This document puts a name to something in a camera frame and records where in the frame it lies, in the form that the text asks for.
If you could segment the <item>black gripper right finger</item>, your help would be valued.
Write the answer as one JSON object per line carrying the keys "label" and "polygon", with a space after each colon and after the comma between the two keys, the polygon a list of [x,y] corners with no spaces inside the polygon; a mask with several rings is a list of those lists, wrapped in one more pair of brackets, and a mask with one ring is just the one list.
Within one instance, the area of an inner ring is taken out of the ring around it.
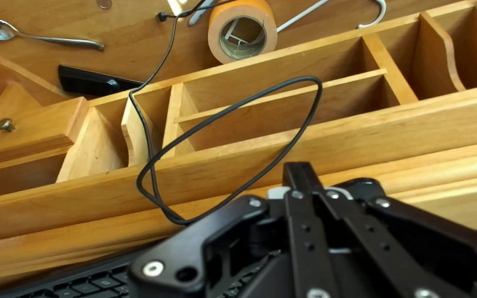
{"label": "black gripper right finger", "polygon": [[335,236],[395,298],[477,298],[477,231],[388,198],[375,179],[327,189]]}

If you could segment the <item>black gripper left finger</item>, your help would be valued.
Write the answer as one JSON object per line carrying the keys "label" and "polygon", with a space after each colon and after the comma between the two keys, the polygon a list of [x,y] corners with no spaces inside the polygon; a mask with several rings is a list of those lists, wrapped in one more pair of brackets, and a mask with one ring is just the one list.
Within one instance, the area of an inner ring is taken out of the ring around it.
{"label": "black gripper left finger", "polygon": [[209,259],[267,214],[267,201],[242,198],[146,251],[130,267],[130,298],[204,298]]}

